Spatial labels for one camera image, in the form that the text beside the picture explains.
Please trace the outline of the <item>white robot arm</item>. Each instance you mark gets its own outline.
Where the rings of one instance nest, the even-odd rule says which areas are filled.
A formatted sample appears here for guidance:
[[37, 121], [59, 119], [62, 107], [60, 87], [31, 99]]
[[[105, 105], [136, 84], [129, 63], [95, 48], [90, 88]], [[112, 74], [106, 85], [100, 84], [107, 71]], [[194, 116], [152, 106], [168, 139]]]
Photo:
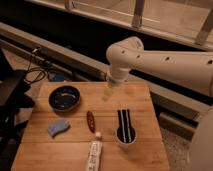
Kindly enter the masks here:
[[213, 52], [150, 51], [138, 37], [129, 37], [111, 44], [106, 57], [112, 86], [122, 84], [134, 69], [209, 99], [211, 107], [191, 140], [186, 171], [213, 171]]

